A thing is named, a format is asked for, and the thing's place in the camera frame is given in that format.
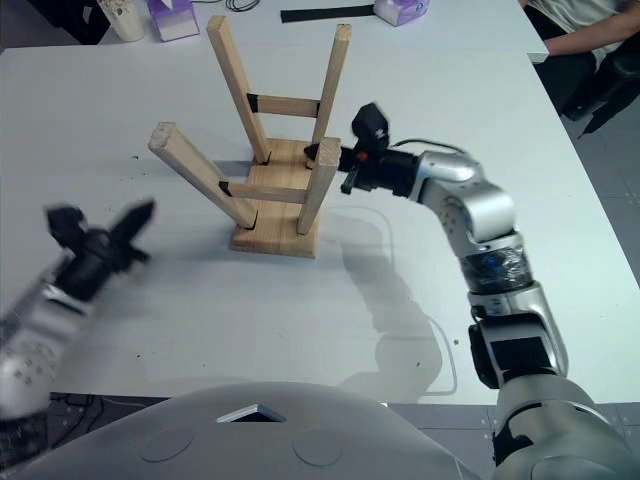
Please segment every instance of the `person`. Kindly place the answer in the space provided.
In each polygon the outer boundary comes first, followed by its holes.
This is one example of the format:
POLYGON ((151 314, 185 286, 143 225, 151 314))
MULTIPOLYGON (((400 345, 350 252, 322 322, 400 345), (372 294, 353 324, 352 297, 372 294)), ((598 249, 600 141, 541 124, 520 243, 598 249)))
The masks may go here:
POLYGON ((549 50, 535 68, 558 115, 606 55, 640 32, 640 0, 519 2, 549 50))

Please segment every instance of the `wooden stool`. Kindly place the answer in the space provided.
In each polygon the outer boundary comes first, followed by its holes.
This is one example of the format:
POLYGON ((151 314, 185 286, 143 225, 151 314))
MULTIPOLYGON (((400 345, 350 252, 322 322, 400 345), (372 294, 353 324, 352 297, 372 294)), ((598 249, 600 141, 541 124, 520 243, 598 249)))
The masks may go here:
POLYGON ((251 93, 226 18, 212 17, 207 33, 253 148, 247 183, 229 182, 174 123, 158 124, 149 149, 237 223, 232 249, 314 258, 316 218, 340 159, 340 140, 324 134, 351 26, 336 29, 320 100, 251 93), (315 162, 304 154, 309 142, 266 138, 259 113, 316 118, 315 162))

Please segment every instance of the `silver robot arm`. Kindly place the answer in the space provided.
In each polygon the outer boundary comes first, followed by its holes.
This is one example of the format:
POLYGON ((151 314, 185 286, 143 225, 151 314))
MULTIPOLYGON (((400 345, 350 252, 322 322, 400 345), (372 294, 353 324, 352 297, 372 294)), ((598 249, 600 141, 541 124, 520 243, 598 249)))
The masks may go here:
MULTIPOLYGON (((342 186, 382 187, 432 210, 469 287, 469 328, 480 380, 500 389, 494 436, 502 479, 640 478, 640 463, 589 396, 566 378, 568 357, 522 236, 511 198, 486 180, 466 152, 388 149, 388 124, 369 104, 354 120, 359 138, 345 149, 342 186)), ((421 142, 408 140, 396 144, 421 142)))
POLYGON ((112 274, 147 260, 130 242, 153 209, 153 202, 140 204, 109 230, 88 228, 75 207, 48 210, 50 233, 65 251, 0 319, 0 470, 46 447, 37 424, 46 421, 64 354, 112 274), (33 440, 25 441, 27 436, 33 440))

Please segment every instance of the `chair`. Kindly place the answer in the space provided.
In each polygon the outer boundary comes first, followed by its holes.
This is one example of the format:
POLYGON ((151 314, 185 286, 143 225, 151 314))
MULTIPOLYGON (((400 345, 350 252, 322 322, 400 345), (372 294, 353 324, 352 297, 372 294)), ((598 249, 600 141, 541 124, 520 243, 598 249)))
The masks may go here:
POLYGON ((593 133, 640 94, 640 33, 607 55, 600 68, 576 90, 562 112, 571 120, 591 114, 583 134, 593 133))

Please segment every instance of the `purple tissue box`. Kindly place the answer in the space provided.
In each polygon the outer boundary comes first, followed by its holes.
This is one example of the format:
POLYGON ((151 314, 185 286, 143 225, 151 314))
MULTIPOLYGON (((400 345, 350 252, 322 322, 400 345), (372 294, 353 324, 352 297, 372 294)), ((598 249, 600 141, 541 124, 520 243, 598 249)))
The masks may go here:
POLYGON ((163 42, 200 33, 190 0, 166 0, 166 3, 172 8, 162 0, 147 0, 151 20, 163 42))
POLYGON ((429 0, 376 0, 373 11, 397 27, 427 13, 429 0))

